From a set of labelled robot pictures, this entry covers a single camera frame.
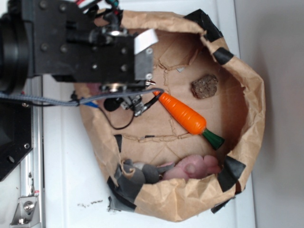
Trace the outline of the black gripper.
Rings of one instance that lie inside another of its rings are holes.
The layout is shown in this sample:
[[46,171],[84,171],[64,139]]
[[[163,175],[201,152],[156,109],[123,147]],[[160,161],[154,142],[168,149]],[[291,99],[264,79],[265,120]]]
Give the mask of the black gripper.
[[95,12],[66,0],[23,0],[28,29],[30,76],[52,75],[59,82],[133,83],[151,80],[153,49],[134,56],[134,37],[121,26],[116,1],[95,24]]

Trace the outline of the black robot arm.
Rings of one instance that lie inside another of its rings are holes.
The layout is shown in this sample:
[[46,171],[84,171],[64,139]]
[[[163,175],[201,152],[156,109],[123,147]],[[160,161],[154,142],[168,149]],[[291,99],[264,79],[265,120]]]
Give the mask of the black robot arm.
[[152,78],[150,45],[122,25],[116,0],[10,0],[0,19],[0,90],[18,93],[29,78],[143,89]]

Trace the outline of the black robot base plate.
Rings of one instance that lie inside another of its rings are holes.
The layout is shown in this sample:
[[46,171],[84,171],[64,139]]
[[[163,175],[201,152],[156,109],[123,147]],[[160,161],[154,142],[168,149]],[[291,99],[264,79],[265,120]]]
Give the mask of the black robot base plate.
[[3,181],[32,149],[32,109],[0,103],[0,180]]

